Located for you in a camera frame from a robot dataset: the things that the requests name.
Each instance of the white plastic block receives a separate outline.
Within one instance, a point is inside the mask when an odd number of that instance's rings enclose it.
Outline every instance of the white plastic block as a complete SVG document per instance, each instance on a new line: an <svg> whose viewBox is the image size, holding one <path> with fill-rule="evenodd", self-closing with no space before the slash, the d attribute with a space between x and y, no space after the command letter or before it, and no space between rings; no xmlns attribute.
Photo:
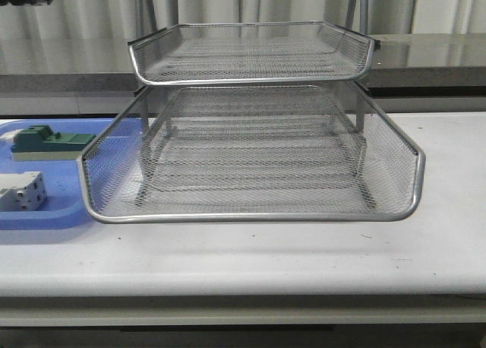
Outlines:
<svg viewBox="0 0 486 348"><path fill-rule="evenodd" d="M46 197L41 172L0 174L0 211L34 211Z"/></svg>

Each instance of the blue plastic tray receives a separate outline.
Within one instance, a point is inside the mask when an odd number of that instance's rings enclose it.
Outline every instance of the blue plastic tray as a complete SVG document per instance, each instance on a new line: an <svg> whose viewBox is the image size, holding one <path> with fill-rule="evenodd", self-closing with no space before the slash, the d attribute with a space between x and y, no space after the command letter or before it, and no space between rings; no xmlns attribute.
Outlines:
<svg viewBox="0 0 486 348"><path fill-rule="evenodd" d="M99 134L112 119L34 119L0 125L0 134L31 125L50 125L53 131ZM88 221L75 160L14 162L10 144L0 143L0 173L41 171L47 200L36 211L0 212L0 229L64 229Z"/></svg>

